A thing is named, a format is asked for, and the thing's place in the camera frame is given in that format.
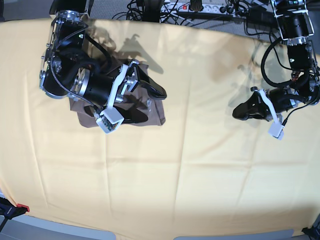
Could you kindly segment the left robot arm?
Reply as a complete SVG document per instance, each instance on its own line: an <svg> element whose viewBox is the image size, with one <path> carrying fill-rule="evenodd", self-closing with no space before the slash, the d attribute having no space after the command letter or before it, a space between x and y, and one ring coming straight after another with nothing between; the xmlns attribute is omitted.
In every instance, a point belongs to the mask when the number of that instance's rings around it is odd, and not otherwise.
<svg viewBox="0 0 320 240"><path fill-rule="evenodd" d="M312 106L320 100L320 68L310 36L314 28L309 17L306 0L273 0L271 7L279 37L266 49L260 64L263 80L271 90L252 87L252 96L238 105L232 112L233 118L277 121L283 112L292 114L299 104ZM272 81L266 73L266 61L276 46L287 46L288 70L291 78L283 82Z"/></svg>

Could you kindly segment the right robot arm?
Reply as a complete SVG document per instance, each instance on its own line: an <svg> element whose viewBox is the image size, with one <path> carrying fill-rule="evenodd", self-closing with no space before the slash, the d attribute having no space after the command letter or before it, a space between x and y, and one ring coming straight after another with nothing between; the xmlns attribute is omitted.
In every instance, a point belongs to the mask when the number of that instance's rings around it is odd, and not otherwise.
<svg viewBox="0 0 320 240"><path fill-rule="evenodd" d="M42 57L39 87L51 98L69 99L86 128L114 127L108 110L133 126L162 126L165 89L148 75L148 65L119 58L94 39L87 18L91 0L55 0L51 36Z"/></svg>

